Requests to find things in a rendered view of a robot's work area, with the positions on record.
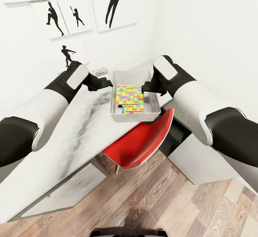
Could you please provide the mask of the toy box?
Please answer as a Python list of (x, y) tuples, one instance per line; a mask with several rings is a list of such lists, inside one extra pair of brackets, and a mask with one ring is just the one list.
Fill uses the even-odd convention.
[(145, 81), (151, 82), (150, 71), (115, 71), (113, 72), (113, 87), (111, 89), (110, 115), (115, 122), (152, 122), (161, 113), (157, 94), (144, 91), (143, 94), (143, 113), (123, 113), (123, 106), (116, 105), (116, 87), (140, 85), (141, 88)]

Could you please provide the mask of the jigsaw puzzle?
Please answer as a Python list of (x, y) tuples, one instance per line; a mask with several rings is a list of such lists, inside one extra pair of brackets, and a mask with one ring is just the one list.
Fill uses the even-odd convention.
[(116, 87), (116, 105), (122, 104), (138, 104), (137, 89), (133, 88), (133, 85), (129, 86), (117, 86)]
[(138, 104), (122, 104), (122, 106), (128, 106), (125, 108), (125, 111), (128, 112), (144, 112), (144, 104), (143, 104), (143, 93), (137, 92)]

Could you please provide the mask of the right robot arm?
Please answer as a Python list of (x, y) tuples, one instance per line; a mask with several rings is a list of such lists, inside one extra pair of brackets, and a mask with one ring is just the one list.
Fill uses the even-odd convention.
[(258, 123), (232, 102), (196, 81), (167, 55), (155, 58), (151, 82), (141, 90), (168, 92), (195, 137), (214, 147), (231, 167), (258, 193)]

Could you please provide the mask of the board game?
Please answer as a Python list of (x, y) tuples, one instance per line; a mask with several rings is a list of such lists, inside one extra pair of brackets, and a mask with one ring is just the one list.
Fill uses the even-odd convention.
[(124, 106), (124, 107), (123, 107), (123, 113), (125, 113), (125, 114), (126, 114), (126, 113), (143, 113), (143, 112), (128, 112), (128, 111), (125, 111), (125, 110), (124, 110), (125, 108), (128, 108), (128, 106)]
[(134, 85), (134, 87), (131, 88), (131, 89), (137, 89), (137, 92), (141, 92), (142, 91), (140, 85)]

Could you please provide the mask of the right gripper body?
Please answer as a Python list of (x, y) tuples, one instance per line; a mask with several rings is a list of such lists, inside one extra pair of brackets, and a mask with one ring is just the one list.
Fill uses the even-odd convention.
[(144, 91), (146, 92), (150, 92), (150, 93), (156, 93), (156, 94), (162, 94), (162, 93), (166, 93), (166, 88), (164, 87), (164, 85), (161, 86), (157, 86), (155, 85), (152, 80), (151, 82), (149, 81), (145, 81), (144, 83)]

